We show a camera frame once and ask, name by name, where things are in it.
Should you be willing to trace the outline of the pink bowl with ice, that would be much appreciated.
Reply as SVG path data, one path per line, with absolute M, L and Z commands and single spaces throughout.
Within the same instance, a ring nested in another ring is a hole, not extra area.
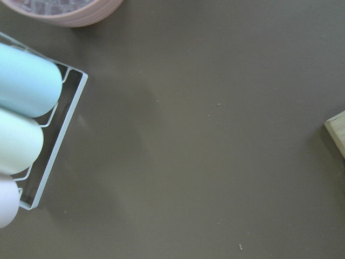
M 9 9 L 40 22 L 67 28 L 89 26 L 111 15 L 122 1 L 2 1 Z

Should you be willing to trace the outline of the light blue cup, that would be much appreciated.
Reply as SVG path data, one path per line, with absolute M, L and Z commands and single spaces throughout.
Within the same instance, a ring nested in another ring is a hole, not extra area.
M 62 80 L 53 62 L 1 44 L 1 107 L 40 117 L 58 102 Z

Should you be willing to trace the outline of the white cup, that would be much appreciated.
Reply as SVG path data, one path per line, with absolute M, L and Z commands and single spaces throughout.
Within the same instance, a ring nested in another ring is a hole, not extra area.
M 43 130 L 35 120 L 1 108 L 1 173 L 13 175 L 29 168 L 43 143 Z

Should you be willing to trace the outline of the wooden cutting board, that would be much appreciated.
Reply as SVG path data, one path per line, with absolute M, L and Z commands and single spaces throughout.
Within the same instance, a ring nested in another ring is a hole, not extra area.
M 344 111 L 326 120 L 324 125 L 344 158 Z

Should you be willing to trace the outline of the pink cup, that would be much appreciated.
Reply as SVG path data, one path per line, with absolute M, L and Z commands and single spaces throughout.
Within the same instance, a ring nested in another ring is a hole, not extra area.
M 19 189 L 10 175 L 1 174 L 1 228 L 9 225 L 19 209 Z

